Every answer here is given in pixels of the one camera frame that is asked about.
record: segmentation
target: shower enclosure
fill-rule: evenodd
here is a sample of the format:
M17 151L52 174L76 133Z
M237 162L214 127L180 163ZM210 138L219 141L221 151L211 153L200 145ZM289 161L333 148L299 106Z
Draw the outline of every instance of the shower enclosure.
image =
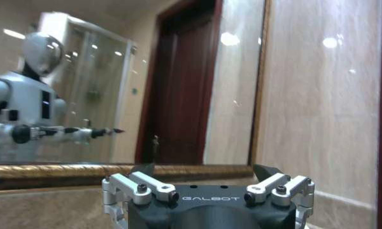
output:
M67 102L60 125L86 126L91 120L95 128L118 127L134 43L60 12L41 14L39 31L64 45L61 67L44 79ZM43 146L37 161L110 162L114 142L115 137L106 136L90 144Z

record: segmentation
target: ceiling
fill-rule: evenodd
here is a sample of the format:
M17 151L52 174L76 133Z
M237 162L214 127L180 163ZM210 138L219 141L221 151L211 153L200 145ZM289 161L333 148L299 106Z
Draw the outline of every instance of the ceiling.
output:
M124 23L164 0L31 0L39 12L71 14L103 28L119 32Z

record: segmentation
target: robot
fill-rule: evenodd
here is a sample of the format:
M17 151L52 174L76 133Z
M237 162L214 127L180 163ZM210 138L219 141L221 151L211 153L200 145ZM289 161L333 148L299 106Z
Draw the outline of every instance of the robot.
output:
M172 185L142 171L102 182L104 213L115 229L303 229L314 209L314 182L254 165L258 184Z
M25 37L23 54L21 73L0 75L0 153L15 150L23 160L31 160L41 142L88 143L94 138L122 133L120 129L55 126L67 104L40 78L60 65L63 45L52 36L36 32Z

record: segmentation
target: bolt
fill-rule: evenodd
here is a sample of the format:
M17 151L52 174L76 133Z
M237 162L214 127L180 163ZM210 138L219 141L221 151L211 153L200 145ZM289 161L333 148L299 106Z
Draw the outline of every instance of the bolt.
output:
M139 184L138 185L138 193L144 193L147 191L147 185L146 184Z
M251 206L255 204L255 196L251 193L246 193L243 195L243 199L245 199L247 205Z
M170 194L168 194L168 203L170 204L175 204L178 202L178 199L179 199L178 192L170 192Z
M286 186L285 185L279 185L277 188L275 188L275 191L278 194L286 194Z

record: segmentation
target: dark red door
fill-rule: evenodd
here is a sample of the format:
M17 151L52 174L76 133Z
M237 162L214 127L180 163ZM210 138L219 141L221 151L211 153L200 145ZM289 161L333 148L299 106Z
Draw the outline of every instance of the dark red door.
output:
M211 81L212 13L170 23L162 31L154 73L147 151L156 163L199 163L204 149Z

